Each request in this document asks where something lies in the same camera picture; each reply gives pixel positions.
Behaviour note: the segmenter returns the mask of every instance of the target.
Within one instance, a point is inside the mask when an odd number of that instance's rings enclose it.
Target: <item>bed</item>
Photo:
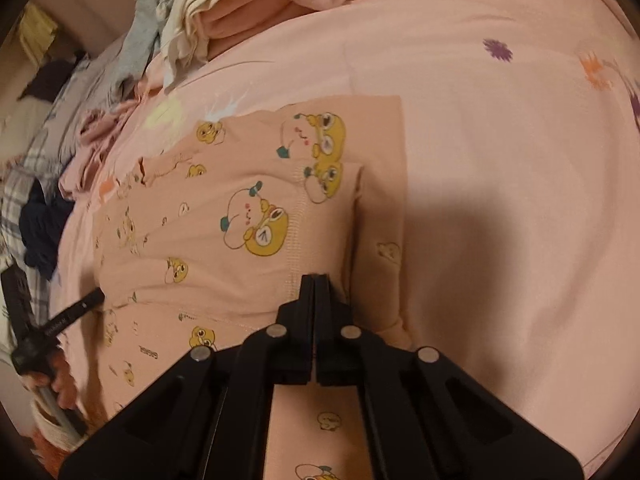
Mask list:
[[[183,124],[399,95],[403,242],[380,249],[402,261],[399,292],[394,312],[361,321],[440,348],[597,478],[640,388],[631,23],[615,0],[335,1],[294,0],[273,26],[235,23],[223,38],[214,16],[202,28],[212,60],[181,80],[170,56],[154,60],[94,182],[75,196],[41,320],[95,285],[94,215],[140,158],[171,150]],[[87,320],[63,340],[84,387],[93,329]]]

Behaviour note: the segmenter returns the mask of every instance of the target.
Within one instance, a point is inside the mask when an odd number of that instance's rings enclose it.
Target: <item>round metal pin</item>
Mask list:
[[[267,327],[267,335],[273,338],[283,337],[287,335],[287,327],[280,323],[274,323]]]
[[[430,346],[423,346],[418,350],[418,359],[425,363],[434,363],[440,358],[440,352]]]
[[[355,325],[347,325],[340,329],[340,335],[345,339],[357,339],[362,335],[362,330]]]
[[[200,345],[196,346],[193,350],[191,350],[190,354],[191,359],[196,362],[206,361],[211,356],[211,348]]]

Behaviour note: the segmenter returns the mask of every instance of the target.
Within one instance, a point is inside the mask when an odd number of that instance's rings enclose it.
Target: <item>cartoon eye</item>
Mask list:
[[[320,143],[320,149],[325,155],[331,155],[334,152],[334,140],[330,136],[325,135]]]
[[[276,221],[282,215],[284,215],[284,209],[281,207],[277,207],[276,209],[271,211],[271,214],[269,215],[269,222]]]
[[[334,115],[333,114],[322,114],[322,129],[328,130],[334,125]]]
[[[260,247],[266,247],[271,243],[271,228],[265,225],[255,232],[255,241]]]

